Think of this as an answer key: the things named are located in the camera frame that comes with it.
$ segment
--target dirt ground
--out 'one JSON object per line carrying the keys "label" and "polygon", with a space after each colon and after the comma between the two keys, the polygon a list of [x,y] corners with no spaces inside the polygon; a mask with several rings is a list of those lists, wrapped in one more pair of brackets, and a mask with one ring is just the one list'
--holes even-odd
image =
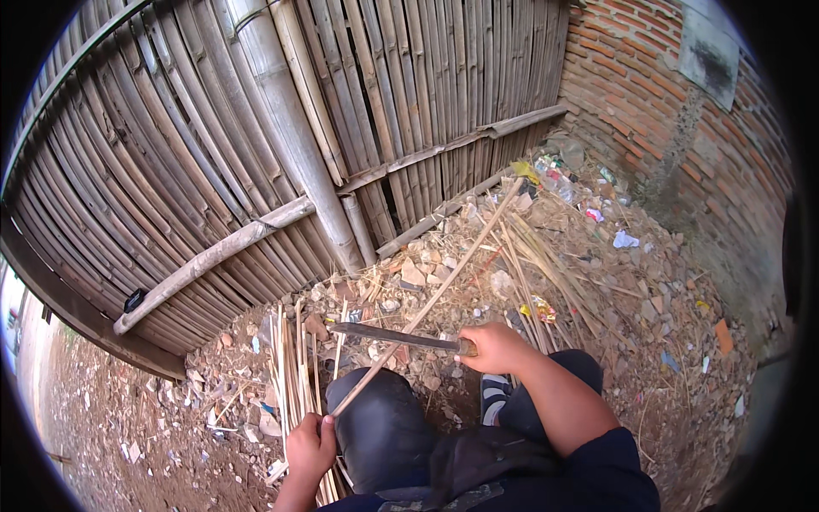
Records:
{"label": "dirt ground", "polygon": [[[755,363],[744,328],[728,318],[725,332],[733,347],[721,347],[715,326],[724,317],[723,305],[708,272],[690,259],[686,242],[638,206],[600,203],[596,179],[581,178],[594,192],[589,204],[600,206],[605,222],[596,224],[543,190],[533,193],[533,204],[521,200],[518,213],[554,247],[565,275],[585,279],[579,285],[586,293],[584,307],[597,311],[611,332],[595,333],[580,321],[578,305],[531,257],[519,257],[522,275],[516,277],[506,262],[510,247],[502,250],[499,238],[488,238],[415,333],[451,338],[463,324],[511,319],[515,326],[525,324],[519,330],[533,344],[536,332],[548,328],[552,334],[543,341],[549,351],[569,343],[587,350],[604,368],[604,398],[634,434],[663,508],[699,510],[714,498],[747,417],[737,402],[749,404]],[[287,317],[292,319],[298,303],[303,317],[316,314],[320,324],[332,325],[343,320],[347,300],[354,321],[403,328],[442,280],[430,276],[446,274],[442,266],[458,259],[482,228],[477,217],[485,220],[496,208],[485,198],[470,204],[361,279],[335,275],[300,296],[285,297]],[[640,238],[640,247],[613,248],[619,229]],[[405,286],[413,273],[407,258],[426,283]],[[501,270],[510,275],[514,292],[499,295],[492,286],[491,276]],[[517,313],[522,280],[554,307],[551,323],[535,329],[537,320]],[[315,326],[305,330],[319,335]],[[280,481],[265,480],[283,451],[281,437],[269,435],[269,424],[268,434],[259,430],[265,406],[276,406],[269,340],[269,308],[249,310],[223,336],[188,355],[186,381],[170,383],[59,329],[36,397],[43,444],[72,459],[56,467],[88,510],[272,508]],[[333,377],[336,343],[333,335],[319,341],[321,388]],[[385,346],[350,340],[341,351],[339,374],[370,365]],[[439,433],[479,423],[480,376],[451,355],[410,348],[387,366],[410,381]]]}

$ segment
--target white shoe stripe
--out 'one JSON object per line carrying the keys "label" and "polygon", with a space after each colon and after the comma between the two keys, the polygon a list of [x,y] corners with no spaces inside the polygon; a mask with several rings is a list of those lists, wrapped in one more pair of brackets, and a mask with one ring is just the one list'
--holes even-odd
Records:
{"label": "white shoe stripe", "polygon": [[498,400],[489,405],[486,409],[486,414],[483,415],[482,424],[486,425],[487,427],[491,427],[495,425],[495,418],[498,416],[498,413],[506,405],[505,400]]}
{"label": "white shoe stripe", "polygon": [[506,380],[506,377],[501,377],[500,375],[484,374],[483,377],[481,378],[485,380],[491,380],[496,383],[506,384],[507,386],[509,386],[509,381]]}
{"label": "white shoe stripe", "polygon": [[499,387],[488,387],[488,388],[483,390],[483,398],[484,399],[487,399],[490,396],[495,396],[495,395],[506,396],[506,393],[504,393],[503,390],[500,389]]}

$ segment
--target sneaker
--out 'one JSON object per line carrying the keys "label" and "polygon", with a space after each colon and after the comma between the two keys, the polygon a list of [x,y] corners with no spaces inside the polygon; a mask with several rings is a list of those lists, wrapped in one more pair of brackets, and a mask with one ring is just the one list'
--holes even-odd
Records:
{"label": "sneaker", "polygon": [[503,375],[481,376],[481,424],[491,427],[512,393],[512,384]]}

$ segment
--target left hand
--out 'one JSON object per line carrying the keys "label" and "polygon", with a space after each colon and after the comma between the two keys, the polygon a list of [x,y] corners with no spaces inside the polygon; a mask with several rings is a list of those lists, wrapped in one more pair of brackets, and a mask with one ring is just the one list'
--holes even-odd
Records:
{"label": "left hand", "polygon": [[[318,482],[336,461],[335,418],[307,413],[287,437],[287,460],[290,475],[296,479]],[[321,423],[321,437],[317,434]]]}

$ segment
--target machete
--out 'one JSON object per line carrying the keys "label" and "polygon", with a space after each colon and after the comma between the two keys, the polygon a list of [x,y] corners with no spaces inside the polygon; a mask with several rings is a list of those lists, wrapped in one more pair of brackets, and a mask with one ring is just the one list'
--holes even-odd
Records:
{"label": "machete", "polygon": [[328,328],[328,330],[332,333],[350,334],[353,336],[361,336],[362,338],[401,343],[403,345],[415,345],[416,347],[424,348],[441,348],[445,351],[453,351],[459,356],[477,356],[477,347],[475,347],[475,343],[467,338],[458,338],[457,341],[448,342],[446,340],[414,336],[413,334],[391,331],[388,328],[373,327],[372,325],[365,324],[354,324],[352,322],[335,324]]}

